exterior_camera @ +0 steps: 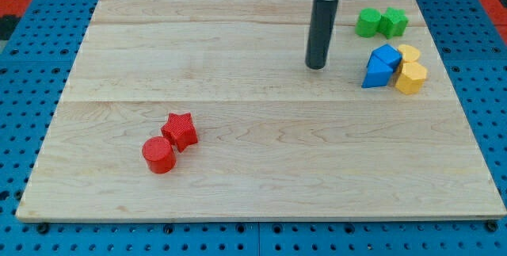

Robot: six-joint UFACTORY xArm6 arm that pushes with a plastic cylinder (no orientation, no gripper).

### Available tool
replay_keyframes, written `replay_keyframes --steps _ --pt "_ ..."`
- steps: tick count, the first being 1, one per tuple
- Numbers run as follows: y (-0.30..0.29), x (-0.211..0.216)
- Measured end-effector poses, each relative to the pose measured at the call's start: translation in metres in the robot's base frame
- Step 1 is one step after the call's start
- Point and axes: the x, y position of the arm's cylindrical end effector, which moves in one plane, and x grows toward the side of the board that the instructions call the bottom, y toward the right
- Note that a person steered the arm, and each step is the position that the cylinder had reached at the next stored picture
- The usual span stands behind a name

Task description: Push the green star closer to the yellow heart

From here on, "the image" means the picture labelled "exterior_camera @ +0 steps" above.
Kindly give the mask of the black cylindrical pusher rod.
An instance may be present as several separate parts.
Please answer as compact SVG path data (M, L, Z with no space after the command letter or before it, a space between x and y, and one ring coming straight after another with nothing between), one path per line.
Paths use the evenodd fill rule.
M305 64L311 70L325 67L334 29L338 0L313 0Z

